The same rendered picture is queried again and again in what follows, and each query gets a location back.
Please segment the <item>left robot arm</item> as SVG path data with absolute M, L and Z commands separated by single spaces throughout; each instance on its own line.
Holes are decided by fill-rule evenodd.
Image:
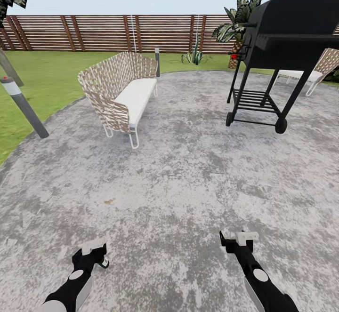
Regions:
M 106 238 L 83 243 L 82 250 L 73 255 L 74 270 L 66 283 L 34 312 L 78 312 L 93 286 L 93 265 L 100 264 L 106 254 Z

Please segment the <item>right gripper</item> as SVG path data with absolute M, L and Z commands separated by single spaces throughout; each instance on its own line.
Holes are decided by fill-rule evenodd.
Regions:
M 223 234 L 220 233 L 222 247 L 226 247 L 226 253 L 235 253 L 238 261 L 243 255 L 252 255 L 253 252 L 253 241 L 247 240 L 246 246 L 242 247 L 236 240 L 225 239 Z

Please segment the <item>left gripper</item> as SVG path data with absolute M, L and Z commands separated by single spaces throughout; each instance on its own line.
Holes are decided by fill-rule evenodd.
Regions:
M 101 247 L 93 248 L 92 252 L 87 255 L 82 255 L 82 251 L 78 251 L 73 255 L 73 264 L 74 268 L 78 266 L 81 262 L 88 261 L 92 264 L 100 264 L 103 257 L 107 254 L 106 244 Z

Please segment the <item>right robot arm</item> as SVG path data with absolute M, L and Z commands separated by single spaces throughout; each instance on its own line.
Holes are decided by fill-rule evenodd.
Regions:
M 292 298 L 282 294 L 270 281 L 268 274 L 252 256 L 257 232 L 237 232 L 237 239 L 225 239 L 220 233 L 226 253 L 235 253 L 245 275 L 244 284 L 258 312 L 299 312 Z

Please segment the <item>pesticide atomizer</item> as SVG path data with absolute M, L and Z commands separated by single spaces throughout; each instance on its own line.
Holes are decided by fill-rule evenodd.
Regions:
M 102 261 L 100 262 L 100 266 L 106 269 L 109 264 L 110 264 L 109 260 L 106 259 L 106 256 L 104 256 Z

